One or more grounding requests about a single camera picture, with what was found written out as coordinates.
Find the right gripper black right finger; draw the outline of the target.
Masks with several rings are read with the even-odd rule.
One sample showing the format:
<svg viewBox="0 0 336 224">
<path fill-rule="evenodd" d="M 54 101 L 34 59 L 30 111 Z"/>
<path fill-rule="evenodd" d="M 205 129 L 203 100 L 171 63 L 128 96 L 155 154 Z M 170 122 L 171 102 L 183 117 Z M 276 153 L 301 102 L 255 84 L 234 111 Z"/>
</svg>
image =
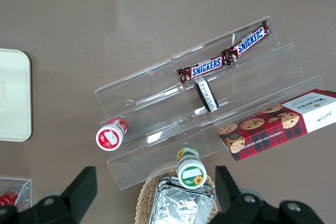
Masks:
<svg viewBox="0 0 336 224">
<path fill-rule="evenodd" d="M 302 202 L 286 200 L 276 208 L 252 193 L 242 193 L 226 166 L 216 166 L 215 186 L 222 212 L 210 223 L 323 223 Z"/>
</svg>

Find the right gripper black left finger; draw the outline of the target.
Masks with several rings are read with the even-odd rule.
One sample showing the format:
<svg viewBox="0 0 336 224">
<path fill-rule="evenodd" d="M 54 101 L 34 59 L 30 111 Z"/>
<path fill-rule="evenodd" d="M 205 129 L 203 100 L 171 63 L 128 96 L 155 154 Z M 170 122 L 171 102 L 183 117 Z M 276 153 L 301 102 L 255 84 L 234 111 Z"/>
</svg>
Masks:
<svg viewBox="0 0 336 224">
<path fill-rule="evenodd" d="M 80 223 L 97 191 L 96 168 L 88 166 L 59 196 L 46 197 L 21 212 L 15 206 L 1 206 L 1 223 Z"/>
</svg>

